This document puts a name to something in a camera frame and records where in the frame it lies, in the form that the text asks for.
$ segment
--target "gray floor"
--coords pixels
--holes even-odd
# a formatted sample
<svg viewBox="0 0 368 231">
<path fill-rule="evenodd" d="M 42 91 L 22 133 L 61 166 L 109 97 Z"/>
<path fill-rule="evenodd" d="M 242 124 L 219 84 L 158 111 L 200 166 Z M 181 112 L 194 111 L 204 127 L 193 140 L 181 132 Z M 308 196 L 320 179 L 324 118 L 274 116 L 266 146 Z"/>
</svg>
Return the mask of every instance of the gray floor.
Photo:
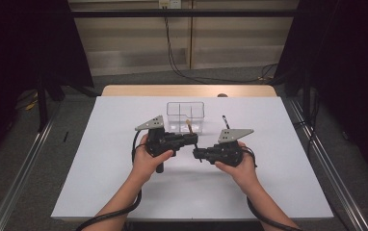
<svg viewBox="0 0 368 231">
<path fill-rule="evenodd" d="M 188 70 L 183 73 L 189 76 L 230 78 L 239 81 L 253 80 L 262 75 L 261 68 L 256 67 Z M 97 92 L 101 92 L 109 84 L 199 84 L 179 77 L 172 71 L 95 77 L 94 81 L 93 90 Z M 215 80 L 203 81 L 209 84 L 236 84 Z M 258 81 L 249 84 L 262 83 L 264 82 Z M 56 117 L 31 174 L 26 179 L 25 187 L 5 224 L 5 230 L 72 230 L 78 226 L 78 223 L 52 219 L 50 214 L 83 136 L 94 98 L 88 98 L 70 88 L 64 88 L 64 91 L 66 99 L 63 102 L 52 102 L 48 99 L 49 112 Z M 289 99 L 284 96 L 283 86 L 277 86 L 276 93 L 284 99 L 291 120 L 297 121 L 288 103 Z M 27 103 L 27 100 L 19 102 L 18 106 L 24 103 Z M 18 110 L 11 130 L 0 143 L 0 204 L 35 140 L 38 127 L 38 106 L 30 111 Z M 318 114 L 316 131 L 368 223 L 368 166 L 361 153 L 354 143 L 344 139 L 339 123 L 323 104 Z M 297 128 L 297 133 L 306 148 L 307 137 L 301 127 Z M 310 151 L 310 160 L 330 204 L 348 228 L 355 230 L 313 150 Z M 346 230 L 338 217 L 317 221 L 298 220 L 297 223 L 304 230 Z M 133 223 L 133 227 L 134 230 L 259 230 L 256 222 Z"/>
</svg>

